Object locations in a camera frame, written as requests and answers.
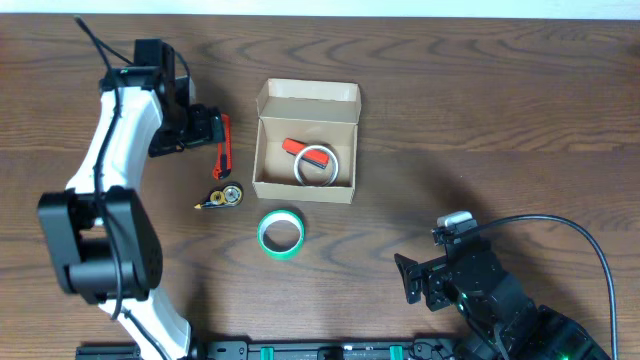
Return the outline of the red utility knife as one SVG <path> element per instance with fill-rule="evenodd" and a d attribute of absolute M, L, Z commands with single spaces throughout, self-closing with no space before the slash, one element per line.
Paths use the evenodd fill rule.
<path fill-rule="evenodd" d="M 227 114 L 222 113 L 214 119 L 213 135 L 218 153 L 212 175 L 216 180 L 221 180 L 232 171 L 231 122 Z"/>

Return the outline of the white tape roll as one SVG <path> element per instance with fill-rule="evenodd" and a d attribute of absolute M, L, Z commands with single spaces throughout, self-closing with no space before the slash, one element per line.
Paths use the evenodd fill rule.
<path fill-rule="evenodd" d="M 294 173 L 295 179 L 298 181 L 298 183 L 301 186 L 306 186 L 306 187 L 309 186 L 309 184 L 303 179 L 303 176 L 301 175 L 300 162 L 302 161 L 303 157 L 312 150 L 319 150 L 329 157 L 329 160 L 332 164 L 332 172 L 330 177 L 321 184 L 321 187 L 327 187 L 332 185 L 336 181 L 339 175 L 339 171 L 340 171 L 339 161 L 335 153 L 332 150 L 330 150 L 328 147 L 323 145 L 308 145 L 304 147 L 295 156 L 294 163 L 293 163 L 293 173 Z"/>

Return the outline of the red black stapler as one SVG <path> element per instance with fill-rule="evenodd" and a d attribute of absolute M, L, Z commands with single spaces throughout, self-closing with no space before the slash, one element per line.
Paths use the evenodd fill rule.
<path fill-rule="evenodd" d="M 297 156 L 306 147 L 305 143 L 291 138 L 286 138 L 282 143 L 282 149 L 294 156 Z M 309 150 L 303 155 L 302 159 L 321 169 L 325 169 L 330 160 L 329 155 L 321 150 Z"/>

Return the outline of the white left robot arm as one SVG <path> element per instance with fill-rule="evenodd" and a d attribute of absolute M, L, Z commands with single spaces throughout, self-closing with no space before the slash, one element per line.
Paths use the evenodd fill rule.
<path fill-rule="evenodd" d="M 150 157 L 214 143 L 230 164 L 230 119 L 194 101 L 190 75 L 172 65 L 110 68 L 88 152 L 37 214 L 58 284 L 98 306 L 135 340 L 143 359 L 205 359 L 207 345 L 160 282 L 161 244 L 138 195 Z"/>

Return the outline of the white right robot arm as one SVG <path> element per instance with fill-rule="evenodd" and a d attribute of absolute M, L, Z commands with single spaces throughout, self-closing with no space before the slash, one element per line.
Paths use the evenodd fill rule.
<path fill-rule="evenodd" d="M 394 255 L 407 302 L 424 299 L 430 311 L 450 305 L 471 328 L 453 346 L 456 359 L 607 359 L 574 320 L 537 306 L 506 271 L 487 240 L 466 239 L 442 257 L 419 263 Z"/>

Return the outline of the yellow black correction tape dispenser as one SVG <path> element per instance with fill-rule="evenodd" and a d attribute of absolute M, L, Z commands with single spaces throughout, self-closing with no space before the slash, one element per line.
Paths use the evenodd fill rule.
<path fill-rule="evenodd" d="M 243 187 L 237 182 L 230 182 L 213 188 L 195 209 L 222 209 L 238 206 L 244 198 Z"/>

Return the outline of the open cardboard box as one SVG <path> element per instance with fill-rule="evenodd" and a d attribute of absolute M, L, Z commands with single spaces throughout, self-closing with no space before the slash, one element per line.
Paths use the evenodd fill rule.
<path fill-rule="evenodd" d="M 256 99 L 258 133 L 252 184 L 262 199 L 350 204 L 356 187 L 359 85 L 272 78 Z M 292 139 L 322 145 L 336 156 L 338 172 L 283 148 Z"/>

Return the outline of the green tape roll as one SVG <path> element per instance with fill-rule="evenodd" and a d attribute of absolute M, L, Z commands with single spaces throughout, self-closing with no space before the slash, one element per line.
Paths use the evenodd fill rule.
<path fill-rule="evenodd" d="M 263 252 L 278 261 L 291 260 L 300 252 L 305 240 L 302 219 L 289 210 L 266 214 L 257 227 L 256 238 Z"/>

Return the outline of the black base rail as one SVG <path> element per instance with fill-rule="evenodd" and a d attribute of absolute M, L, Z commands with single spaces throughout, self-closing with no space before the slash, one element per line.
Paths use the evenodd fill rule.
<path fill-rule="evenodd" d="M 417 338 L 410 341 L 275 342 L 241 340 L 199 343 L 186 359 L 206 360 L 416 360 L 455 359 L 455 338 Z"/>

